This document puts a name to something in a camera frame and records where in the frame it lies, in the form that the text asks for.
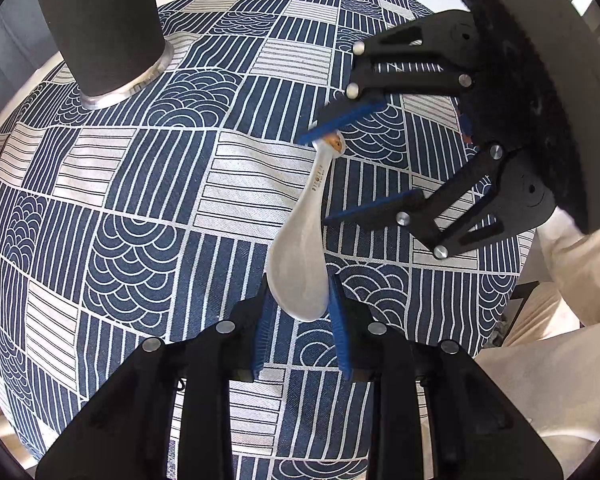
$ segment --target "blue and white tablecloth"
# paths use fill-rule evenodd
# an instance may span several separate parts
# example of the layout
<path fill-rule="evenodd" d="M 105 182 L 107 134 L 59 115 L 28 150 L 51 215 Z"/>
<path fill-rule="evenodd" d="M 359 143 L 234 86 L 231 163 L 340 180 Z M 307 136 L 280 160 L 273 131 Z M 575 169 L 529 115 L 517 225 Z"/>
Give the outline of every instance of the blue and white tablecloth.
<path fill-rule="evenodd" d="M 429 13 L 414 0 L 177 0 L 159 11 L 176 54 L 154 84 L 88 111 L 62 63 L 0 129 L 0 402 L 37 458 L 147 335 L 191 338 L 256 293 L 314 158 L 296 131 L 342 92 L 355 40 Z M 448 98 L 394 96 L 343 134 L 324 213 L 435 190 L 474 152 Z M 378 319 L 472 353 L 529 241 L 439 262 L 397 226 L 324 231 L 330 271 Z M 370 390 L 338 372 L 328 316 L 278 312 L 261 380 L 231 395 L 238 478 L 364 471 Z"/>

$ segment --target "person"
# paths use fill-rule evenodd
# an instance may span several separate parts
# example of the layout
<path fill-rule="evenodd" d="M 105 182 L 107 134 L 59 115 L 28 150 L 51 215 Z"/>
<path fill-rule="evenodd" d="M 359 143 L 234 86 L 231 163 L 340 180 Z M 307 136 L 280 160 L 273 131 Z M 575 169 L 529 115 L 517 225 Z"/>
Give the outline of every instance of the person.
<path fill-rule="evenodd" d="M 553 281 L 534 289 L 503 345 L 475 360 L 568 478 L 600 439 L 600 230 L 582 235 L 557 208 L 536 235 Z M 426 418 L 423 441 L 432 478 Z"/>

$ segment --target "silver bolt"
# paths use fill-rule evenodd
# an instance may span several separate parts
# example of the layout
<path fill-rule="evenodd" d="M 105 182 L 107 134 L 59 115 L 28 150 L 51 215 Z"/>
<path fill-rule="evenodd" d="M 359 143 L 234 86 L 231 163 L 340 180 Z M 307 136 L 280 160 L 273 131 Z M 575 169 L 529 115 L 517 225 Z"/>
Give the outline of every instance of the silver bolt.
<path fill-rule="evenodd" d="M 491 158 L 493 160 L 500 160 L 502 158 L 502 156 L 504 155 L 504 150 L 502 149 L 502 146 L 500 146 L 499 144 L 494 144 L 489 149 L 489 154 L 491 155 Z"/>
<path fill-rule="evenodd" d="M 461 74 L 458 78 L 458 82 L 460 83 L 460 86 L 463 86 L 465 88 L 469 88 L 469 86 L 471 86 L 474 83 L 471 79 L 471 76 L 468 74 Z"/>
<path fill-rule="evenodd" d="M 369 326 L 367 326 L 366 329 L 369 330 L 369 332 L 371 332 L 373 335 L 382 335 L 386 333 L 386 325 L 377 321 L 369 323 Z"/>
<path fill-rule="evenodd" d="M 145 352 L 155 352 L 161 345 L 162 341 L 157 337 L 150 337 L 149 339 L 142 341 L 142 350 Z"/>
<path fill-rule="evenodd" d="M 433 248 L 433 255 L 439 260 L 445 260 L 449 256 L 449 251 L 444 245 L 438 245 Z"/>
<path fill-rule="evenodd" d="M 235 330 L 235 323 L 225 319 L 216 325 L 216 332 L 221 334 L 229 334 Z"/>
<path fill-rule="evenodd" d="M 411 217 L 409 215 L 407 215 L 407 213 L 405 213 L 404 211 L 400 211 L 395 216 L 395 221 L 398 222 L 398 225 L 401 225 L 402 227 L 406 227 L 407 225 L 409 225 L 409 222 L 411 221 Z"/>
<path fill-rule="evenodd" d="M 365 42 L 356 41 L 351 49 L 356 56 L 362 56 L 365 53 Z"/>
<path fill-rule="evenodd" d="M 346 93 L 349 99 L 355 99 L 360 94 L 360 87 L 356 83 L 349 83 Z"/>
<path fill-rule="evenodd" d="M 451 339 L 447 339 L 446 341 L 443 341 L 442 343 L 440 343 L 440 349 L 445 353 L 445 354 L 457 354 L 458 351 L 460 350 L 460 347 L 458 346 L 458 343 L 456 343 L 455 341 L 451 341 Z"/>

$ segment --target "spoon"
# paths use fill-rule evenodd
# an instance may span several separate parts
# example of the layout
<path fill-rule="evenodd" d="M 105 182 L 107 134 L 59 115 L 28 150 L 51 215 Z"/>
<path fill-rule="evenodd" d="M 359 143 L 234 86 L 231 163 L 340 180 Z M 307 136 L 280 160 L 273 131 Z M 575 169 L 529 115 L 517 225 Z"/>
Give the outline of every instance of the spoon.
<path fill-rule="evenodd" d="M 315 321 L 327 310 L 329 276 L 322 248 L 320 210 L 331 161 L 344 153 L 341 134 L 312 142 L 315 160 L 300 198 L 267 253 L 267 283 L 278 305 L 300 321 Z"/>

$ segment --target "metal base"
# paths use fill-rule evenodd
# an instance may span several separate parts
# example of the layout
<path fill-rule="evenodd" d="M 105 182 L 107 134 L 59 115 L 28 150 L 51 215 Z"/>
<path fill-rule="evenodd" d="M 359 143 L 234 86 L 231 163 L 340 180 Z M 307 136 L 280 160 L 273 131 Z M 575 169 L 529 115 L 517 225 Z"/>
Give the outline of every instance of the metal base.
<path fill-rule="evenodd" d="M 106 94 L 88 96 L 80 92 L 80 102 L 87 110 L 100 110 L 101 108 L 107 108 L 118 104 L 128 97 L 131 97 L 136 92 L 141 91 L 145 86 L 157 79 L 157 77 L 167 69 L 171 59 L 173 59 L 173 45 L 171 45 L 169 41 L 164 40 L 164 50 L 162 51 L 162 55 L 138 77 Z"/>

